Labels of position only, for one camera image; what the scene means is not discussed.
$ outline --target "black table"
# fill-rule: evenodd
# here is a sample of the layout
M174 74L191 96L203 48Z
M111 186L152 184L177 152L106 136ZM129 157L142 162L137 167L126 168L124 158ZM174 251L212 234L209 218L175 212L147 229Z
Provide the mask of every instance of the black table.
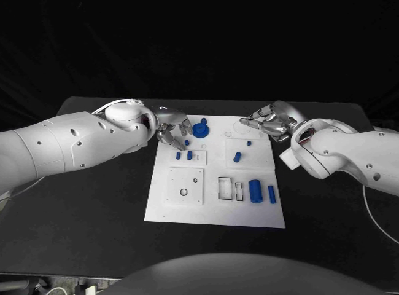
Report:
M59 114L92 112L116 98L66 100ZM246 116L260 101L144 100L187 114ZM360 132L371 125L356 104L292 103L308 118L337 119ZM289 170L272 144L286 229L145 222L157 139L106 163L46 177L11 199L0 217L0 272L122 278L152 264L199 253L282 256L399 290L399 245L376 228L361 185L343 172L318 180ZM399 238L399 198L367 189L382 226Z

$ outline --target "black backdrop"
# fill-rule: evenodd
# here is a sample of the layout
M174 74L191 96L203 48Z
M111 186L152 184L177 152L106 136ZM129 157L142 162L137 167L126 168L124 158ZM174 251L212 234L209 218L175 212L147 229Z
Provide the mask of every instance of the black backdrop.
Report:
M0 131L69 96L356 102L399 130L399 3L92 2L0 1Z

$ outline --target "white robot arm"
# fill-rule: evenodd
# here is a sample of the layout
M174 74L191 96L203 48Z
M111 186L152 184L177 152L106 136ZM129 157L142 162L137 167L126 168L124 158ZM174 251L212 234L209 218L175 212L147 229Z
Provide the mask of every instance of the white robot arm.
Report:
M344 171L364 186L399 196L397 133L358 133L335 120L308 120L284 101L275 101L240 123L260 129L278 143L291 136L291 147L281 154L291 169L302 166L318 179Z
M17 130L0 132L0 195L21 184L57 173L90 168L147 146L155 131L160 141L184 150L171 130L191 134L180 111L139 100L116 100L92 114L78 112Z

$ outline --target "white board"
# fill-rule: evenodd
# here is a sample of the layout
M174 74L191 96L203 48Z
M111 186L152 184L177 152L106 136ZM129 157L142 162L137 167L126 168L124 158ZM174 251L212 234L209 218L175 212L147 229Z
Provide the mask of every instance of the white board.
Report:
M183 137L178 129L173 131L181 143L184 140L190 142L180 160L175 159L178 150L167 144L158 144L144 220L285 228L272 145L266 134L243 126L240 117L188 115L191 124L199 123L203 117L210 128L204 138L193 135ZM193 151L191 160L187 160L187 151ZM242 153L239 163L233 161L236 152ZM232 199L219 198L219 178L230 178ZM260 181L262 203L250 202L252 179ZM236 183L242 183L242 200L237 197L240 185L236 187ZM269 203L268 186L273 186L276 204ZM187 190L187 194L183 191L186 195L180 193L183 189Z

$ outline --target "blue object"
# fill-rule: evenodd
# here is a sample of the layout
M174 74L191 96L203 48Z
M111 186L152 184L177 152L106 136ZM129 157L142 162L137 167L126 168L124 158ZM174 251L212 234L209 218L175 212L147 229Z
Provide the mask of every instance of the blue object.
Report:
M197 138L204 138L210 134L210 128L206 125L206 118L201 118L200 123L193 126L193 135Z
M239 161L240 161L240 157L242 157L242 153L240 153L240 152L236 152L236 156L235 156L235 158L233 158L233 161L235 161L236 163L239 163Z
M268 186L268 193L269 193L269 202L272 204L275 204L276 203L276 195L273 193L273 187L272 186Z
M256 179L249 181L249 193L250 193L250 202L262 203L260 182Z

